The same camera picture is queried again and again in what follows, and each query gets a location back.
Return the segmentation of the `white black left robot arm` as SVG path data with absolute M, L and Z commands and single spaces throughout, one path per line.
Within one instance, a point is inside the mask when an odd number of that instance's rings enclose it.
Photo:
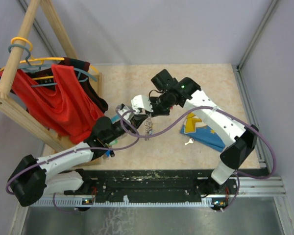
M 124 121 L 119 120 L 115 123 L 108 117 L 101 117 L 90 136 L 74 147 L 45 157 L 23 157 L 8 179 L 7 193 L 15 195 L 23 207 L 36 203 L 43 196 L 55 193 L 91 193 L 95 196 L 96 187 L 85 170 L 68 170 L 103 156 L 110 150 L 109 143 L 125 134 L 124 127 L 134 133 L 147 117 L 146 114 L 127 113 Z

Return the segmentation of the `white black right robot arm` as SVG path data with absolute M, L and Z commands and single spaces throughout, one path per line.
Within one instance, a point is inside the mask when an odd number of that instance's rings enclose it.
M 201 86 L 189 77 L 177 81 L 164 69 L 156 74 L 151 82 L 161 93 L 158 97 L 150 98 L 152 116 L 167 116 L 172 106 L 179 105 L 200 118 L 224 143 L 225 149 L 220 154 L 220 162 L 209 181 L 209 188 L 213 193 L 223 192 L 228 178 L 254 150 L 258 128 L 253 125 L 253 130 L 250 130 L 233 117 L 223 115 Z

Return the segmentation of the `steel key ring disc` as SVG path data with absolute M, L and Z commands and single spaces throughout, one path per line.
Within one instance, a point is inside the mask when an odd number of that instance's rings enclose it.
M 151 120 L 151 114 L 148 114 L 148 117 L 147 117 L 147 119 L 145 121 L 145 138 L 144 138 L 145 141 L 148 141 L 150 139 L 151 135 L 148 135 L 149 130 L 153 131 L 153 123 L 152 123 L 152 120 Z

